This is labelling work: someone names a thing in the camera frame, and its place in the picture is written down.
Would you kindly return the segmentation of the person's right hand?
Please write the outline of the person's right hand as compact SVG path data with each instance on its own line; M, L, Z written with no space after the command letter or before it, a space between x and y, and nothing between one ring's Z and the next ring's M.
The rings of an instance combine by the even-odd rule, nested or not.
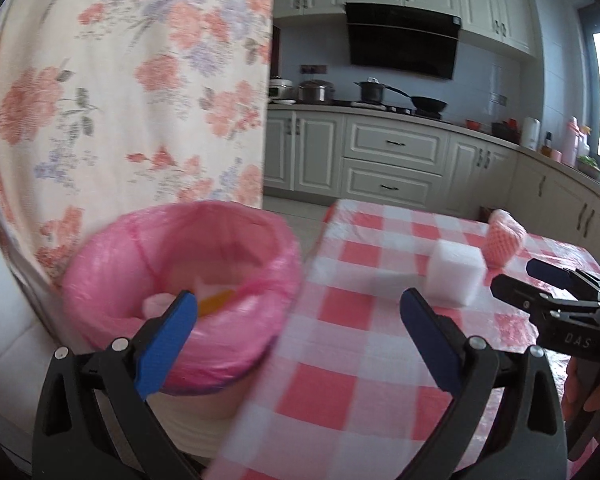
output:
M571 358L566 368L567 379L562 395L562 414L565 420L573 418L574 413L582 406L586 412L600 410L600 385L588 396L583 393L577 376L577 359Z

